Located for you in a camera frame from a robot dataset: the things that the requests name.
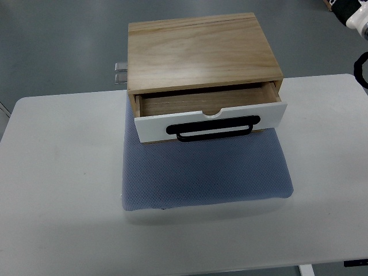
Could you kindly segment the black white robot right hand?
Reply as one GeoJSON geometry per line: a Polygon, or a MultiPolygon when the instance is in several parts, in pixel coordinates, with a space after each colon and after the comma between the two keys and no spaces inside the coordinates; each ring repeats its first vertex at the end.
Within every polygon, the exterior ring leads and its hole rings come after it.
{"type": "Polygon", "coordinates": [[[336,0],[329,3],[332,12],[344,26],[355,29],[367,40],[367,1],[336,0]]]}

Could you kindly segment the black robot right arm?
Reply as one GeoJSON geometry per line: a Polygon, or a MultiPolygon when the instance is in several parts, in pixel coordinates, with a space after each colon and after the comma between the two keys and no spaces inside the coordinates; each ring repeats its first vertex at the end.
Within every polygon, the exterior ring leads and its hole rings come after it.
{"type": "Polygon", "coordinates": [[[356,81],[367,89],[367,81],[363,77],[363,64],[367,62],[368,52],[364,52],[354,63],[354,77],[356,81]]]}

